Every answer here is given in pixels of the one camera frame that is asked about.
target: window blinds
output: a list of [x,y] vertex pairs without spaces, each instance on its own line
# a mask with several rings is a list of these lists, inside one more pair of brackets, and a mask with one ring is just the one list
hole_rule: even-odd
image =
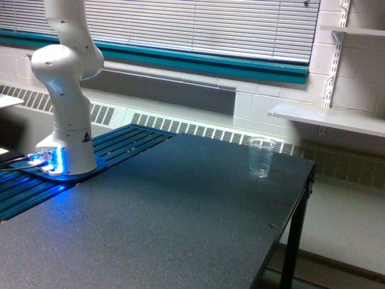
[[[95,40],[308,63],[320,0],[85,0]],[[55,34],[43,0],[0,0],[0,28]]]

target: cinder block wall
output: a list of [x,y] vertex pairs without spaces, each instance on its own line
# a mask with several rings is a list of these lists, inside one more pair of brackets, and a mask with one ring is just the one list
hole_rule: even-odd
[[[339,24],[339,3],[338,0],[321,1],[318,27],[322,24]],[[352,0],[348,26],[385,29],[384,15],[385,0]],[[41,86],[34,78],[26,57],[30,53],[32,51],[0,46],[0,82]],[[182,117],[189,116],[203,121],[217,119],[218,124],[241,129],[385,155],[383,138],[330,128],[326,130],[326,135],[318,135],[317,126],[267,116],[272,107],[283,101],[322,105],[322,89],[330,73],[333,54],[334,40],[331,32],[317,29],[306,85],[235,80],[218,75],[201,75],[112,61],[106,61],[106,69],[215,88],[236,89],[234,115],[230,121],[221,116],[215,118],[211,112],[207,112],[206,116],[193,108],[179,110]],[[161,102],[154,102],[152,105],[160,112],[162,106]],[[385,37],[346,36],[332,106],[380,114],[385,121]]]

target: window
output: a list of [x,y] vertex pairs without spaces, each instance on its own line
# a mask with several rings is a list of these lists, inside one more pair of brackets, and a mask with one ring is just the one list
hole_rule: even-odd
[[[95,40],[307,64],[319,0],[86,0]],[[55,34],[43,0],[4,0],[0,28]]]
[[[85,0],[107,58],[304,84],[320,0]],[[44,0],[0,0],[0,45],[57,43]]]

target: warning label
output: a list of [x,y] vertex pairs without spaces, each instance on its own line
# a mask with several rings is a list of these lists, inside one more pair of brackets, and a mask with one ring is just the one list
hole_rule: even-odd
[[88,134],[88,131],[86,131],[82,143],[86,143],[90,140],[91,140],[90,135]]

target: table leg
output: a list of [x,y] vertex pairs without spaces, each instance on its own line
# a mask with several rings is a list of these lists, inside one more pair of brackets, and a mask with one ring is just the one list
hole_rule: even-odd
[[291,289],[294,277],[295,262],[297,260],[298,250],[300,248],[301,233],[303,221],[305,219],[305,211],[307,199],[309,198],[309,186],[307,191],[302,195],[300,203],[294,211],[291,218],[288,245],[286,246],[285,261],[283,263],[282,277],[280,288]]

